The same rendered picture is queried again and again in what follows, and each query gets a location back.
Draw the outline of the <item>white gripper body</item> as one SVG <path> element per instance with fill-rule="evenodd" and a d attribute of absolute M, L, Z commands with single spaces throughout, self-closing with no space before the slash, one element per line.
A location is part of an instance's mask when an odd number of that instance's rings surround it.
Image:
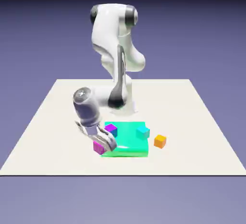
<path fill-rule="evenodd" d="M 107 130 L 103 129 L 100 124 L 93 125 L 91 127 L 83 126 L 80 122 L 75 121 L 76 125 L 78 126 L 79 130 L 90 138 L 92 141 L 97 142 L 106 151 L 113 151 L 117 147 L 115 137 L 108 132 Z"/>

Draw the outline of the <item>small purple cube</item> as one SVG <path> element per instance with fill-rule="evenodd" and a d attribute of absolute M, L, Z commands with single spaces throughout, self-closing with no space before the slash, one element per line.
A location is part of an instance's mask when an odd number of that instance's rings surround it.
<path fill-rule="evenodd" d="M 115 138 L 117 137 L 118 135 L 118 129 L 115 125 L 113 124 L 108 124 L 105 126 L 105 130 L 110 132 Z"/>

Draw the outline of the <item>small magenta cube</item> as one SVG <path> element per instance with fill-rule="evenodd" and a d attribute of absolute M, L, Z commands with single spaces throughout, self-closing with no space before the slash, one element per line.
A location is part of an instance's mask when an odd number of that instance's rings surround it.
<path fill-rule="evenodd" d="M 106 152 L 105 148 L 96 141 L 93 141 L 93 150 L 99 155 L 102 155 Z"/>

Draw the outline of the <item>small cyan cube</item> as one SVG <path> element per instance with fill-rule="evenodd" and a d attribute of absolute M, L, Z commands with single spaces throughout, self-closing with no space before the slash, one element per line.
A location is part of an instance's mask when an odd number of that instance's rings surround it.
<path fill-rule="evenodd" d="M 150 129 L 145 126 L 140 126 L 136 129 L 136 136 L 142 140 L 150 137 Z"/>

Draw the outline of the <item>small orange cube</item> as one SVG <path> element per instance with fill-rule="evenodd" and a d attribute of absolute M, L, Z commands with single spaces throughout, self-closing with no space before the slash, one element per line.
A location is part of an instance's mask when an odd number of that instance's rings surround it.
<path fill-rule="evenodd" d="M 154 139 L 154 146 L 162 149 L 166 144 L 166 137 L 162 135 L 157 135 Z"/>

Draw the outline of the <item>large green box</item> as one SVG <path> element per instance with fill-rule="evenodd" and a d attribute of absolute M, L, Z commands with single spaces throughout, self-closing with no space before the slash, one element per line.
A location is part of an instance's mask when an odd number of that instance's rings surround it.
<path fill-rule="evenodd" d="M 112 152 L 107 151 L 101 157 L 148 157 L 148 139 L 140 139 L 136 136 L 136 129 L 145 126 L 143 121 L 123 122 L 107 121 L 104 125 L 113 124 L 118 129 L 115 138 L 117 147 Z"/>

